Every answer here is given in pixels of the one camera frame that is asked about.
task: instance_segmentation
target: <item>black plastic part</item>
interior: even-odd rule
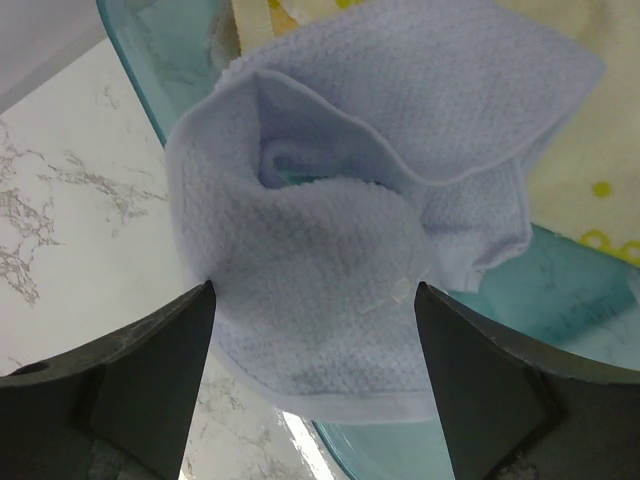
[[[206,283],[134,324],[0,378],[0,478],[176,480],[215,304]]]
[[[456,480],[640,478],[640,372],[563,352],[424,284],[415,306]]]

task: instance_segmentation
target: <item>yellow dot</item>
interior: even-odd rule
[[[593,186],[593,194],[600,198],[608,197],[612,190],[609,182],[598,182]]]

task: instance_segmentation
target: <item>yellow towel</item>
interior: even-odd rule
[[[242,53],[363,0],[232,0]]]
[[[640,1],[498,4],[559,30],[607,65],[529,175],[533,222],[640,266]]]

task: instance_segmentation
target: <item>marble surface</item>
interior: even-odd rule
[[[105,41],[0,116],[0,375],[182,291],[162,150]],[[209,358],[182,478],[346,477]]]

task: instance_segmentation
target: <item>white wall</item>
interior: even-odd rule
[[[103,37],[95,0],[0,0],[0,112]]]

